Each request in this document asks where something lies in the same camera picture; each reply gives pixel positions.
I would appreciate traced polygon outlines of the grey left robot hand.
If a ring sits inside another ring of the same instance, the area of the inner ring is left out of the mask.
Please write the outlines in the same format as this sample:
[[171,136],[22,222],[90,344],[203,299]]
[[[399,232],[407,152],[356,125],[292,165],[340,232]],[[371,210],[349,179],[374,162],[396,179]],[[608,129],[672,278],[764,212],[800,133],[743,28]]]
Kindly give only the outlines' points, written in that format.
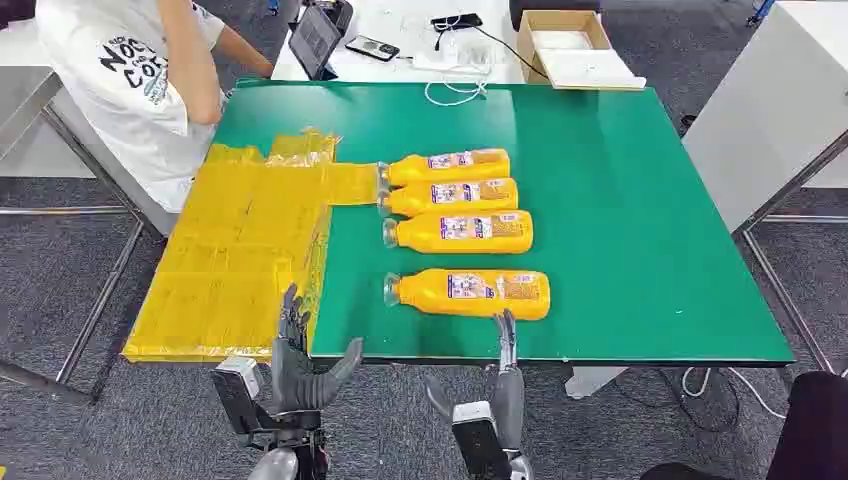
[[329,370],[317,372],[306,351],[303,297],[292,283],[285,290],[276,336],[272,341],[272,404],[278,412],[322,410],[337,397],[363,359],[364,339],[349,342],[343,357]]

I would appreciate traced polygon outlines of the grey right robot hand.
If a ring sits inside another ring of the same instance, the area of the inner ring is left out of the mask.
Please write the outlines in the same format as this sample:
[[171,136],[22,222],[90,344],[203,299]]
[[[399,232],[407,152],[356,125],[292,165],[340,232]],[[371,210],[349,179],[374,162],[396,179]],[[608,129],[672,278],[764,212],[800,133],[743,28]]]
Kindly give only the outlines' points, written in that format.
[[516,319],[508,309],[493,316],[499,329],[500,358],[489,401],[455,404],[433,376],[425,378],[427,397],[451,422],[465,457],[482,463],[508,463],[520,455],[524,422],[525,383],[518,366]]

